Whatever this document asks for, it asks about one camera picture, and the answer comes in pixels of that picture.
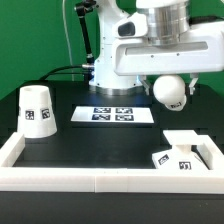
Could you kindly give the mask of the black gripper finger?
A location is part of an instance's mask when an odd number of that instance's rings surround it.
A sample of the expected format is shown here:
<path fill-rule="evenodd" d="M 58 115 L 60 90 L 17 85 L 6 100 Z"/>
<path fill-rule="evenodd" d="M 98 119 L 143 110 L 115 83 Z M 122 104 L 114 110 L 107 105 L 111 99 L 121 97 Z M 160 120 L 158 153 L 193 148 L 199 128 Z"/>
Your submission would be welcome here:
<path fill-rule="evenodd" d="M 147 79 L 146 76 L 140 76 L 139 80 L 145 89 L 146 95 L 149 96 L 152 90 L 152 83 Z"/>
<path fill-rule="evenodd" d="M 191 73 L 190 74 L 190 83 L 188 85 L 188 89 L 189 89 L 189 94 L 190 95 L 194 94 L 195 85 L 196 85 L 198 79 L 199 79 L 199 74 L 198 73 Z"/>

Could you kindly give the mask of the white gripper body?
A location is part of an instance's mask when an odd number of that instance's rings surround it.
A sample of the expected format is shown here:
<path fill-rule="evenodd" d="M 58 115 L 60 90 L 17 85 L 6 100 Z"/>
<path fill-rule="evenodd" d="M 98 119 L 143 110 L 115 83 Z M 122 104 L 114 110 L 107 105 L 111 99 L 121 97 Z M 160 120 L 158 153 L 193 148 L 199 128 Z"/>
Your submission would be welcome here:
<path fill-rule="evenodd" d="M 112 27 L 112 67 L 120 76 L 224 70 L 224 21 L 191 26 L 175 44 L 154 45 L 145 15 L 134 13 Z"/>

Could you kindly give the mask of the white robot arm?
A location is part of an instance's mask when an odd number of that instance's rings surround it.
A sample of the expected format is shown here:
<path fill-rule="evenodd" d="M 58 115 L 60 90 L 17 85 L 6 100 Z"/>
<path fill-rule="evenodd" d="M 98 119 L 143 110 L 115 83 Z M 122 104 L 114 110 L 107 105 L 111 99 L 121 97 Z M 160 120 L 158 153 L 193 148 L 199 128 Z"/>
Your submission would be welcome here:
<path fill-rule="evenodd" d="M 189 0 L 136 0 L 130 15 L 116 0 L 96 0 L 100 54 L 90 89 L 127 95 L 149 75 L 224 70 L 224 21 L 189 23 Z"/>

